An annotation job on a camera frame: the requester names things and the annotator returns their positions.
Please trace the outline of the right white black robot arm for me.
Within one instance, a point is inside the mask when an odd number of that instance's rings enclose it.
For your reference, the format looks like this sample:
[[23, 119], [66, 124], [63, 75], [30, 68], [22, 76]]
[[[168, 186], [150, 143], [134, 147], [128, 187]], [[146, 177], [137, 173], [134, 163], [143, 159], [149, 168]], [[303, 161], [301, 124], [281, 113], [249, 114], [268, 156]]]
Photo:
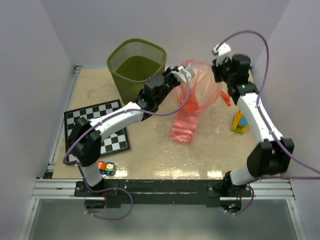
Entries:
[[256, 85], [249, 82], [251, 60], [247, 55], [217, 56], [212, 62], [216, 82], [226, 82], [227, 92], [243, 113], [253, 133], [256, 147], [243, 167], [228, 171], [215, 192], [226, 197], [235, 196], [241, 187], [262, 176], [273, 176], [288, 170], [294, 142], [284, 138], [270, 120]]

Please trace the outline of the red plastic trash bag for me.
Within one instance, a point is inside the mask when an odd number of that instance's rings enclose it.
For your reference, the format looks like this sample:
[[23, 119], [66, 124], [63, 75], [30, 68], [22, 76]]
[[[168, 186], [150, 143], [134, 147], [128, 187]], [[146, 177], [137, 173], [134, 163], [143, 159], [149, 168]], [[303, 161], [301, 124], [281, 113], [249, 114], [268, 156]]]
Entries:
[[189, 81], [190, 93], [184, 107], [177, 112], [170, 138], [190, 144], [193, 141], [200, 113], [207, 110], [220, 97], [222, 83], [215, 81], [212, 67], [205, 61], [185, 60], [182, 65], [194, 72]]

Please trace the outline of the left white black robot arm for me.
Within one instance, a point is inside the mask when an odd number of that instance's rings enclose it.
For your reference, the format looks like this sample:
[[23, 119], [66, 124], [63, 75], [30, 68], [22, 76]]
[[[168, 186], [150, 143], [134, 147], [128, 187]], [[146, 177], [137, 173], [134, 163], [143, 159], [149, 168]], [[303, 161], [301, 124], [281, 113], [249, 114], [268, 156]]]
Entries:
[[163, 73], [152, 75], [132, 101], [105, 116], [86, 120], [79, 118], [68, 138], [68, 154], [76, 157], [79, 170], [86, 183], [86, 191], [99, 196], [104, 190], [104, 180], [98, 168], [101, 143], [112, 134], [127, 126], [142, 122], [156, 115], [160, 104], [180, 84], [189, 87], [193, 73], [187, 67], [167, 68]]

